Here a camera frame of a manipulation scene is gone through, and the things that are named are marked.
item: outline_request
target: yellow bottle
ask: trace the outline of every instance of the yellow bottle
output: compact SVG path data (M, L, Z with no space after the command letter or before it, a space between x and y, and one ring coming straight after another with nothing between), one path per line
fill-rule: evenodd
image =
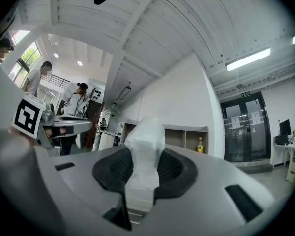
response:
M198 146L197 146L197 152L203 153L203 141L202 141L202 137L199 137L199 143L198 143Z

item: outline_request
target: white wooden ceiling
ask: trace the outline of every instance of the white wooden ceiling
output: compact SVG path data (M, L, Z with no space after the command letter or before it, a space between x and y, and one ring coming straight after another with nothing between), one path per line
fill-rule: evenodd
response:
M53 63L53 74L72 82L98 81L105 85L113 55L86 43L43 33L41 42Z
M192 51L222 101L295 76L295 23L277 0L21 0L19 15L23 26L44 25L113 55L108 105L129 81L119 105ZM268 47L268 58L226 71L226 63Z

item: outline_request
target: black pants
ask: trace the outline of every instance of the black pants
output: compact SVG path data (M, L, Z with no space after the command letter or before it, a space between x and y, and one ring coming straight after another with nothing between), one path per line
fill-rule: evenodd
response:
M77 136L70 136L70 137L62 137L62 138L60 138L60 144L61 144L60 156L70 154L72 144L74 144L74 141L75 141L76 138L77 138Z

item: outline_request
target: glass door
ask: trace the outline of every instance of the glass door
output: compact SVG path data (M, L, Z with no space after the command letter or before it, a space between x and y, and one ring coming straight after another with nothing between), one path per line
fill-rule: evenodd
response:
M225 160L250 162L270 158L270 130L260 93L222 103Z

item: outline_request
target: white plastic cover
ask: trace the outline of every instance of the white plastic cover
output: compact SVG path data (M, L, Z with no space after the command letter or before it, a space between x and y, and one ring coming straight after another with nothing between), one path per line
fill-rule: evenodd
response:
M165 130L161 119L145 117L127 136L133 174L125 186L127 207L149 212L154 189L159 186L157 166L165 148Z

